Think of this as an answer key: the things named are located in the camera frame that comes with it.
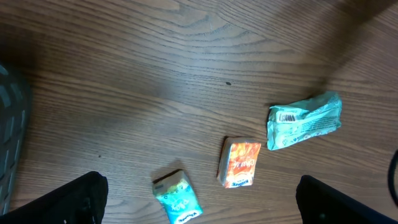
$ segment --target wood grain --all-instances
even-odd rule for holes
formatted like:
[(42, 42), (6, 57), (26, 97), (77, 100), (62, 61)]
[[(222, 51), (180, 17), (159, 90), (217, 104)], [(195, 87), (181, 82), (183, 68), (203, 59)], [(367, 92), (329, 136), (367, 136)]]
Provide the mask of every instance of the wood grain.
[[(398, 219), (395, 2), (0, 0), (0, 60), (34, 92), (12, 207), (97, 170), (103, 223), (167, 223), (151, 183), (185, 169), (205, 211), (192, 223), (301, 223), (304, 174)], [(253, 186), (220, 186), (225, 136), (265, 145), (269, 105), (323, 90), (343, 99), (341, 129), (263, 147)]]

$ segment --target plastic wrapper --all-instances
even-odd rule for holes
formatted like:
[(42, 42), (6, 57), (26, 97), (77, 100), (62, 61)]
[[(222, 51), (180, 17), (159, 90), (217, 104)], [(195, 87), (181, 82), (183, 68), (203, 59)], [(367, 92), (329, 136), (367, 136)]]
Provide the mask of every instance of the plastic wrapper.
[(227, 138), (221, 153), (217, 179), (225, 188), (253, 184), (261, 143), (248, 138)]
[(271, 106), (268, 149), (277, 150), (341, 127), (343, 104), (334, 91), (289, 105)]
[(180, 170), (153, 186), (155, 198), (164, 207), (171, 224), (183, 224), (203, 213), (191, 183)]

